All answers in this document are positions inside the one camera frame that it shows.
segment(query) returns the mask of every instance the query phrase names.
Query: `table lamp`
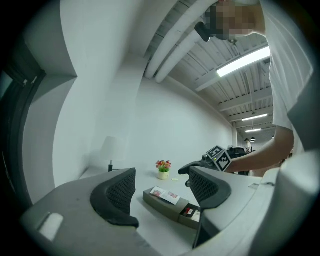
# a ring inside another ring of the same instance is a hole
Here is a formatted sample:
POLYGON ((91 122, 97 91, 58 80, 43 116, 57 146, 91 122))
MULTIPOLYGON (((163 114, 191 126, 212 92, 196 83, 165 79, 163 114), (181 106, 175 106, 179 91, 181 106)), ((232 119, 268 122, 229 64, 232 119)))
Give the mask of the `table lamp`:
POLYGON ((124 160, 125 142, 117 137, 108 136, 105 138, 101 148, 101 156, 110 161, 108 172, 112 172, 112 161, 124 160))

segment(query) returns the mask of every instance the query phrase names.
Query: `ceiling light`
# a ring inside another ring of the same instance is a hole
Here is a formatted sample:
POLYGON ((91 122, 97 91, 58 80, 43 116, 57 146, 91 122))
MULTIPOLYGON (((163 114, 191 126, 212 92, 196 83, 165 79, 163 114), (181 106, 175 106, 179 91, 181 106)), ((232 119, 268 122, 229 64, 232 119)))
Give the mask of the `ceiling light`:
POLYGON ((257 115, 257 116, 253 116, 253 117, 244 118, 244 119, 242 119, 242 121, 248 121, 248 120, 257 119, 257 118, 264 118, 267 116, 268 116, 268 114, 261 114, 261 115, 257 115))
POLYGON ((261 131, 261 128, 260 129, 255 129, 255 130, 246 130, 245 132, 246 133, 253 133, 253 132, 260 132, 261 131))
POLYGON ((265 59, 267 57, 270 57, 270 55, 271 55, 270 54, 270 47, 267 46, 263 49, 257 50, 257 51, 250 53, 240 59, 233 61, 232 63, 224 66, 223 68, 220 68, 216 72, 222 78, 225 75, 227 75, 233 71, 236 71, 238 69, 243 68, 244 66, 247 66, 247 65, 252 64, 254 62, 260 61, 260 60, 265 59))

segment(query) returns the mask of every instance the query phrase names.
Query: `white ceiling pipe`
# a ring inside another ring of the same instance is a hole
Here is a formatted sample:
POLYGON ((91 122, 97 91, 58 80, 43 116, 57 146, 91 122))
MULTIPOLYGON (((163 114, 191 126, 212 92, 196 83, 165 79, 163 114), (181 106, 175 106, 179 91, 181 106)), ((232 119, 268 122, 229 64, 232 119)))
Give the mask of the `white ceiling pipe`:
POLYGON ((196 45, 198 41, 202 40, 200 35, 193 30, 174 50, 169 58, 162 65, 161 69, 155 76, 155 81, 161 83, 167 75, 175 68, 175 66, 186 56, 188 52, 196 45))
POLYGON ((177 21, 177 23, 166 34, 158 49, 153 55, 144 76, 151 79, 168 53, 182 37, 184 32, 194 23, 206 10, 218 0, 198 0, 177 21))

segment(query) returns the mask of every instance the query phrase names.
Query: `open box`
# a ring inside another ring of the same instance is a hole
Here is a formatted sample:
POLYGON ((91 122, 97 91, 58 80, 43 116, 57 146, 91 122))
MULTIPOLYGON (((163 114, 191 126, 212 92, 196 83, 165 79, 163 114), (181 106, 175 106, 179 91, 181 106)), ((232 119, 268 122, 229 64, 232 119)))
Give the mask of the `open box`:
POLYGON ((143 200, 150 205, 152 208, 157 210, 162 215, 166 216, 172 221, 181 223, 184 226, 187 226, 189 228, 198 229, 199 226, 199 217, 196 217, 194 214, 199 215, 200 214, 200 208, 198 206, 195 206, 191 204, 188 200, 184 198, 180 198, 176 205, 159 198, 153 194, 150 194, 150 192, 154 188, 147 189, 143 192, 143 200), (186 209, 191 209, 192 214, 185 214, 186 209))

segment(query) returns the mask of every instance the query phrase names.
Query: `tube light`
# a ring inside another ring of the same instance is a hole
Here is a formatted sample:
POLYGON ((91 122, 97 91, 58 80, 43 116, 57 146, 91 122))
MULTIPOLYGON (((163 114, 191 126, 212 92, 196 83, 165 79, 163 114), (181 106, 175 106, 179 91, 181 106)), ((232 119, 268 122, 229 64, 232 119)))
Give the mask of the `tube light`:
POLYGON ((261 128, 260 129, 255 129, 255 130, 246 130, 245 132, 246 133, 253 133, 253 132, 260 132, 261 131, 261 128))
POLYGON ((270 47, 267 46, 263 49, 257 50, 257 51, 250 53, 240 59, 233 61, 232 63, 220 68, 216 72, 222 78, 225 75, 227 75, 233 71, 236 71, 238 69, 243 68, 244 66, 247 66, 247 65, 252 64, 254 62, 260 61, 260 60, 265 59, 267 57, 270 57, 270 55, 271 55, 270 54, 270 47))
POLYGON ((248 121, 248 120, 257 119, 257 118, 264 118, 267 116, 268 116, 268 114, 261 114, 261 115, 257 115, 257 116, 253 116, 253 117, 244 118, 244 119, 242 119, 242 121, 248 121))

